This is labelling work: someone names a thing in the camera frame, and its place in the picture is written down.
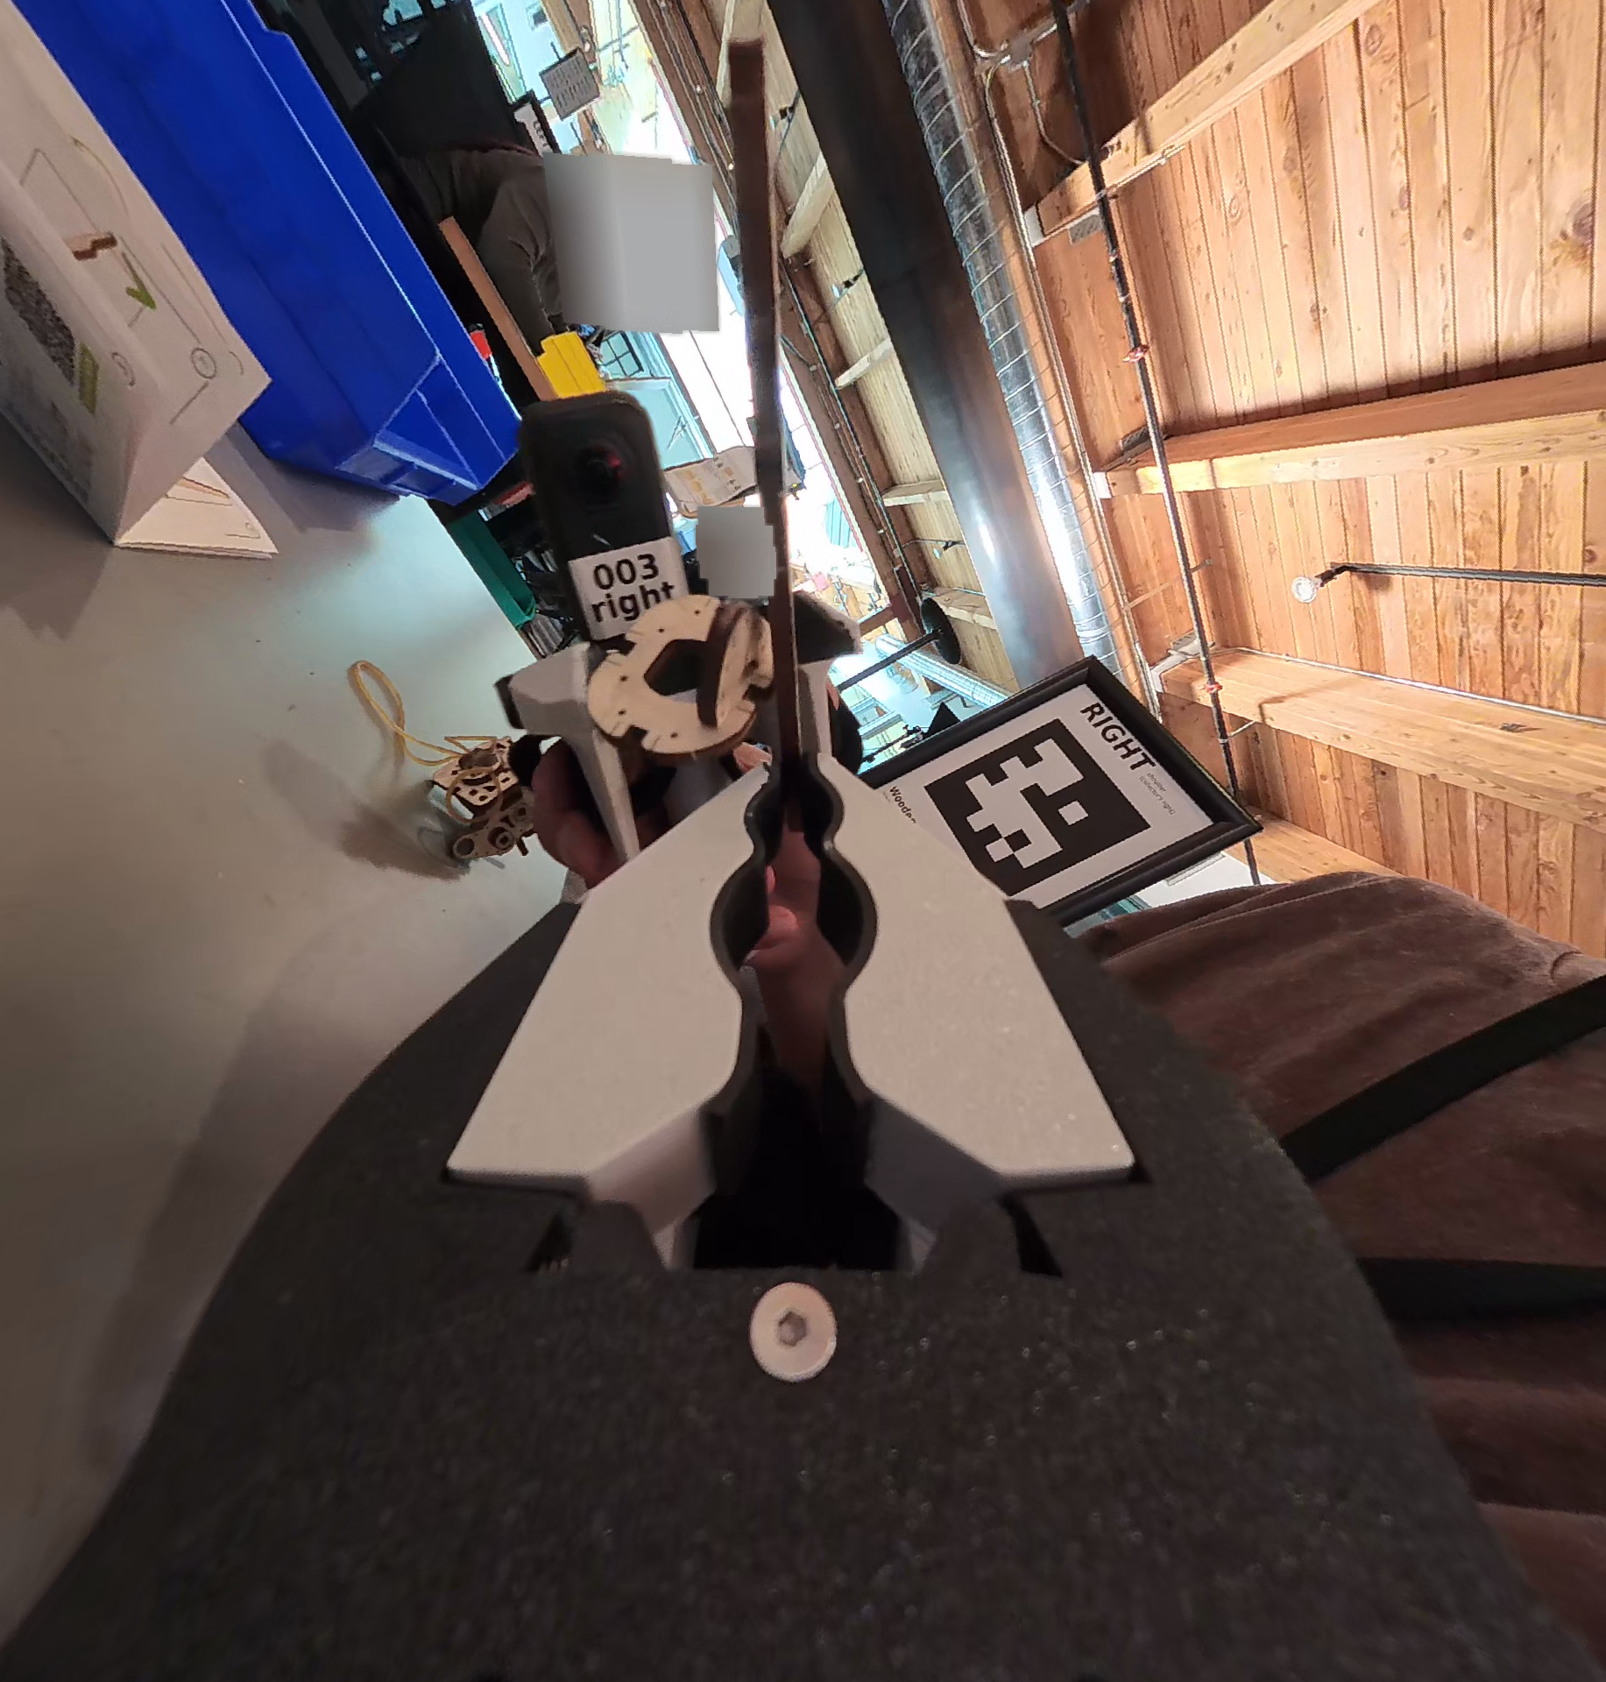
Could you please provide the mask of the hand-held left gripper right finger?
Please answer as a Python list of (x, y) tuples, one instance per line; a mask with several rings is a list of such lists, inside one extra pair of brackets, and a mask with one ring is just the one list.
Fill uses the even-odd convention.
[(1043, 914), (845, 768), (804, 771), (804, 836), (831, 954), (823, 1086), (898, 1266), (1009, 1197), (1129, 1182), (1134, 1149), (1033, 947)]

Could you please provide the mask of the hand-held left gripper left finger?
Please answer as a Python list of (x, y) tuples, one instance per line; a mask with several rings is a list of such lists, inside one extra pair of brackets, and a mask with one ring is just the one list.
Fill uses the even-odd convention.
[(467, 1186), (632, 1209), (667, 1266), (736, 1154), (768, 928), (770, 771), (692, 812), (570, 909), (447, 1160)]

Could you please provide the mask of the round wooden gear assembly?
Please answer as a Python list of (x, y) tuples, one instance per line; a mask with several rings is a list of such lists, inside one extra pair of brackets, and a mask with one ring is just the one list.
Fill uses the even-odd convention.
[(770, 620), (749, 600), (663, 600), (629, 646), (589, 672), (589, 719), (615, 742), (660, 765), (723, 756), (741, 745), (774, 686)]

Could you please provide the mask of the thin dark-edged wooden model sheet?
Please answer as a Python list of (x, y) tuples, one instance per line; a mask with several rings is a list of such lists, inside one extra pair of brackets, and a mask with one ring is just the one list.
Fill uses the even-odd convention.
[(770, 792), (763, 798), (763, 833), (770, 862), (789, 833), (800, 829), (800, 657), (793, 603), (793, 560), (786, 529), (786, 474), (779, 398), (779, 250), (774, 240), (774, 152), (764, 108), (764, 46), (756, 36), (729, 42), (729, 141), (742, 259), (742, 306), (751, 372), (751, 443), (756, 496), (774, 547), (770, 642), (774, 705), (779, 745), (774, 747)]

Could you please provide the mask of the small wooden model assembly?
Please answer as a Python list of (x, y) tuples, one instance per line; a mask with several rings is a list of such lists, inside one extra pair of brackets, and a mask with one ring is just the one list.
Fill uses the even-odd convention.
[(539, 745), (527, 737), (447, 737), (431, 771), (438, 812), (447, 825), (457, 865), (527, 855), (536, 836), (532, 771)]

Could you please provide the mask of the person's right hand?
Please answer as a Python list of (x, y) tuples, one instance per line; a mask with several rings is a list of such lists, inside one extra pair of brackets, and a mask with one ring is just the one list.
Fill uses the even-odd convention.
[[(581, 888), (598, 888), (619, 870), (619, 855), (565, 742), (551, 745), (532, 771), (532, 823), (544, 851)], [(749, 969), (763, 996), (777, 1063), (793, 1081), (819, 1086), (828, 1060), (828, 1005), (845, 963), (816, 925), (823, 865), (798, 809), (786, 812), (764, 881), (768, 932), (749, 954)]]

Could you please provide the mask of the green plastic crate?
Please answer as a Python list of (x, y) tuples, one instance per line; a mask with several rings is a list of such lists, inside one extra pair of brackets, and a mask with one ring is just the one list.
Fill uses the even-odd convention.
[(431, 504), (446, 532), (453, 537), (460, 555), (479, 574), (484, 588), (495, 595), (497, 607), (514, 627), (527, 627), (539, 620), (539, 595), (524, 577), (518, 560), (514, 560), (491, 529), (491, 521), (479, 510), (457, 510), (453, 504)]

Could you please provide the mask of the black round-base stand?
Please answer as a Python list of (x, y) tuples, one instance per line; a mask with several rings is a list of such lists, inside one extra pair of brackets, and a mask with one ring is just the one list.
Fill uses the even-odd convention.
[(837, 691), (848, 694), (853, 687), (861, 687), (872, 678), (889, 672), (891, 667), (898, 667), (902, 660), (920, 656), (924, 649), (934, 649), (936, 657), (949, 667), (962, 667), (958, 631), (954, 626), (954, 616), (945, 612), (943, 600), (936, 595), (924, 597), (917, 616), (920, 616), (917, 640), (898, 644), (891, 656), (873, 660), (872, 667), (864, 667), (856, 678), (834, 679)]

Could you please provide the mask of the yellow rubber band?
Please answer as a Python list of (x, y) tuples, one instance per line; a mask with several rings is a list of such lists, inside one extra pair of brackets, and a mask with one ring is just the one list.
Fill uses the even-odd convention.
[(408, 730), (408, 705), (387, 672), (372, 660), (353, 660), (348, 679), (372, 724), (380, 726), (394, 754), (417, 768), (442, 768), (462, 754), (457, 741), (427, 741)]

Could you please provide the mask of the wooden workbench top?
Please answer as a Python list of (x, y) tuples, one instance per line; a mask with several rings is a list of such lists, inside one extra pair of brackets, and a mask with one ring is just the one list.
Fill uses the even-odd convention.
[(462, 270), (464, 281), (475, 291), (479, 304), (490, 312), (490, 316), (491, 316), (490, 326), (497, 330), (501, 341), (509, 346), (510, 357), (521, 368), (521, 373), (524, 373), (529, 391), (536, 392), (536, 398), (542, 398), (542, 401), (558, 398), (555, 384), (550, 382), (546, 372), (542, 368), (542, 364), (539, 364), (536, 352), (529, 350), (524, 332), (518, 330), (510, 308), (501, 297), (497, 285), (491, 281), (486, 267), (479, 263), (479, 253), (475, 253), (473, 242), (464, 238), (460, 222), (457, 218), (439, 218), (438, 233), (439, 233), (439, 240), (447, 245), (447, 250), (452, 250), (457, 267)]

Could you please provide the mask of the black framed marker sign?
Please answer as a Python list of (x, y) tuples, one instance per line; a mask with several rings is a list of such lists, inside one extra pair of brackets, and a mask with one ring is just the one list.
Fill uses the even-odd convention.
[(1067, 932), (1263, 833), (1099, 657), (861, 779)]

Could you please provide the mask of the blue plastic bin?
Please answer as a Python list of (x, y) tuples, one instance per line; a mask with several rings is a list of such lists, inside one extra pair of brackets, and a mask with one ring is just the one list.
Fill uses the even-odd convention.
[(304, 472), (462, 503), (518, 412), (353, 145), (253, 3), (21, 3), (267, 372), (241, 422)]

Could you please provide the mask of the white printed cardboard box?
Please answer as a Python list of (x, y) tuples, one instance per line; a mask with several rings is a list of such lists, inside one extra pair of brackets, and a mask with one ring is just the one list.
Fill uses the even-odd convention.
[(0, 414), (114, 547), (270, 556), (206, 458), (266, 387), (173, 223), (0, 3)]

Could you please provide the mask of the dark round ceiling duct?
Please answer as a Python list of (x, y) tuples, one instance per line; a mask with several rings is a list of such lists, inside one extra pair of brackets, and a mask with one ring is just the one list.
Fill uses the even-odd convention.
[(770, 3), (1014, 678), (1085, 649), (879, 3)]

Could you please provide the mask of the silver spiral ceiling duct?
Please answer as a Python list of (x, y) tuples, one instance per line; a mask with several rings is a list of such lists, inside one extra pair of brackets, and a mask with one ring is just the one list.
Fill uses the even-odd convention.
[(1102, 657), (1129, 682), (1137, 678), (1137, 663), (1125, 660), (1114, 589), (1102, 580), (1091, 541), (1093, 509), (1082, 484), (1070, 407), (985, 76), (968, 42), (962, 12), (962, 3), (882, 6), (1011, 420), (1041, 529), (1043, 570), (1066, 595), (1082, 652)]

